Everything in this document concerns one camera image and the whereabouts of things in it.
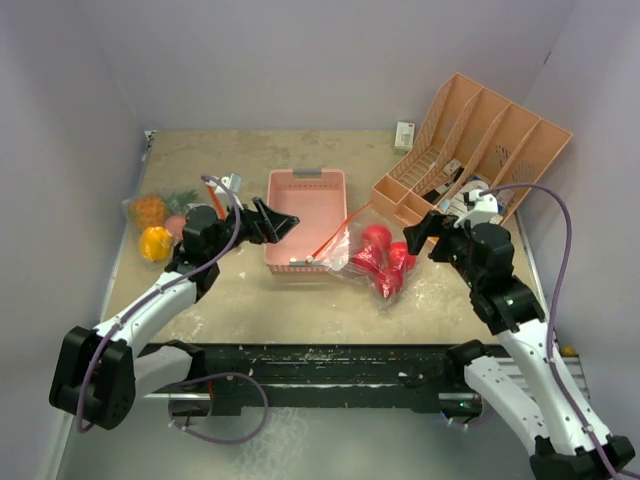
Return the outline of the pink plastic basket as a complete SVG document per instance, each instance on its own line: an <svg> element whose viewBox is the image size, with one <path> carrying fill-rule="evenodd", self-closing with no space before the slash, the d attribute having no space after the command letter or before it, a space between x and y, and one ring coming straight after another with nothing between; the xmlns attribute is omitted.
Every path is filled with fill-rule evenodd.
<svg viewBox="0 0 640 480"><path fill-rule="evenodd" d="M345 174L340 169L279 169L269 175L267 205L299 218L277 244L268 244L264 260L273 274L325 273L316 253L347 218Z"/></svg>

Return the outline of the clear zip bag red apples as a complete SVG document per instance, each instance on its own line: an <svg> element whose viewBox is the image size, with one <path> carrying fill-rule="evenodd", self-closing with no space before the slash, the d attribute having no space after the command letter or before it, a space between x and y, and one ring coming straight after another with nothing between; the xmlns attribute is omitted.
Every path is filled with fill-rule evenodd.
<svg viewBox="0 0 640 480"><path fill-rule="evenodd" d="M401 229L368 202L349 213L338 228L304 259L334 277L367 287L380 306L397 302L416 267Z"/></svg>

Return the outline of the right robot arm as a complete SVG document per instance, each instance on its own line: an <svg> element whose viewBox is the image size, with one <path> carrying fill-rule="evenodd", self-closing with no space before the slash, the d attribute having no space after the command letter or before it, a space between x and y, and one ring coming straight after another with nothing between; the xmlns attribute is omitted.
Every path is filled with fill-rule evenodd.
<svg viewBox="0 0 640 480"><path fill-rule="evenodd" d="M446 383L456 391L471 388L489 403L524 445L536 478L618 478L635 450L627 437L610 432L577 387L535 294L513 273L510 232L491 223L458 227L455 221L428 212L404 229L408 251L416 255L435 238L429 259L450 264L469 286L474 313L526 385L503 373L479 341L450 349Z"/></svg>

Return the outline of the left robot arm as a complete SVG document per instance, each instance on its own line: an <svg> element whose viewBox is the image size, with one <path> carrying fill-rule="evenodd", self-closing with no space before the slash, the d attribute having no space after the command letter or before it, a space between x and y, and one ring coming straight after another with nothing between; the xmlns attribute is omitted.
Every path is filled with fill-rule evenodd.
<svg viewBox="0 0 640 480"><path fill-rule="evenodd" d="M170 384L184 392L202 387L204 355L172 343L151 355L145 346L179 313L213 286L218 262L243 242L276 244L299 223L262 199L254 207L234 204L225 219L209 206L186 215L183 238L158 280L138 299L92 329L76 326L63 338L49 393L51 406L74 415L79 432L111 430L126 417L137 394Z"/></svg>

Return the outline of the clear zip bag mixed fruit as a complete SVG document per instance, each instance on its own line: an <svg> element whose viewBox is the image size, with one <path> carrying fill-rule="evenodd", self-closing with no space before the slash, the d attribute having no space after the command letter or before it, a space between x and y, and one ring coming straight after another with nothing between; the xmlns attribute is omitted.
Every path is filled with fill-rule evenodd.
<svg viewBox="0 0 640 480"><path fill-rule="evenodd" d="M148 183L122 202L134 250L142 264L156 267L170 259L183 239L187 214L198 206L212 207L215 214L225 218L229 195L215 182L192 178Z"/></svg>

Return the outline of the fake yellow pepper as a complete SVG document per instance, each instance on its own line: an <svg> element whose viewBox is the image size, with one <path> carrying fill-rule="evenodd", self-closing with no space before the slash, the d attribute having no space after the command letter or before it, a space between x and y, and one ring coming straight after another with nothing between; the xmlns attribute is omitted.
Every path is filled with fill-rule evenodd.
<svg viewBox="0 0 640 480"><path fill-rule="evenodd" d="M137 250L143 259L159 262L169 256L172 244L172 237L168 230L161 226L153 226L142 232L138 239Z"/></svg>

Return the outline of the fake pineapple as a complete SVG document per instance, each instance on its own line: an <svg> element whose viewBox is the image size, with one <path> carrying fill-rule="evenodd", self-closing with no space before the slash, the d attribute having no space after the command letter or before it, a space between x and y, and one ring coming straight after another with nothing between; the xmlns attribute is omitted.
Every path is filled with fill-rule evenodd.
<svg viewBox="0 0 640 480"><path fill-rule="evenodd" d="M139 231L161 226L167 216L167 206L162 197L146 195L134 200L128 207L129 217Z"/></svg>

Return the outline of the small white box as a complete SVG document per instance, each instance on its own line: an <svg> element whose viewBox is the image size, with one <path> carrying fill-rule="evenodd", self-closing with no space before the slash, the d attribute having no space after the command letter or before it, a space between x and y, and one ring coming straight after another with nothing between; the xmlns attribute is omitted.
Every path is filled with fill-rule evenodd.
<svg viewBox="0 0 640 480"><path fill-rule="evenodd" d="M394 137L394 151L398 154L408 153L414 145L415 124L413 122L398 122Z"/></svg>

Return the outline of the orange desk file organizer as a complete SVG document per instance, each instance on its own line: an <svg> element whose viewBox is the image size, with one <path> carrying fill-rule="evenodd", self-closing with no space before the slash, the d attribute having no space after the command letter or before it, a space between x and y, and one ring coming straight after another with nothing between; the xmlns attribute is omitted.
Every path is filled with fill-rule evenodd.
<svg viewBox="0 0 640 480"><path fill-rule="evenodd" d="M372 188L373 209L410 226L472 180L497 193L504 224L570 142L569 131L455 74L437 91L412 149Z"/></svg>

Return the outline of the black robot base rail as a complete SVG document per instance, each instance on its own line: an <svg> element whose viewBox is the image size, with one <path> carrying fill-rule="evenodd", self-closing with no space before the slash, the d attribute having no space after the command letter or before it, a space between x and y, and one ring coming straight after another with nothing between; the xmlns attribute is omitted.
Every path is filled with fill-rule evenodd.
<svg viewBox="0 0 640 480"><path fill-rule="evenodd" d="M446 345L201 343L202 375L216 378L153 393L178 414L237 415L245 407L407 409L480 416L485 406L454 368Z"/></svg>

